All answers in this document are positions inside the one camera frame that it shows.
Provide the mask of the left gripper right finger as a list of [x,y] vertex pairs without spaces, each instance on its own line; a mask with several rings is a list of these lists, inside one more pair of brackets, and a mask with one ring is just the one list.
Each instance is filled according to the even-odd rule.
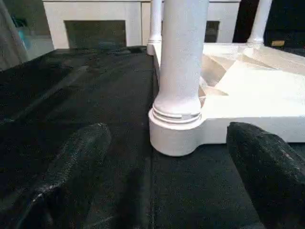
[[231,122],[228,152],[267,229],[305,227],[305,158],[279,136]]

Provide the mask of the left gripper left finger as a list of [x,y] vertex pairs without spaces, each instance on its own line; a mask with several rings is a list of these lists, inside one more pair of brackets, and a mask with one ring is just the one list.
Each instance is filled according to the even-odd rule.
[[29,186],[0,204],[2,229],[81,229],[111,144],[104,123],[74,132]]

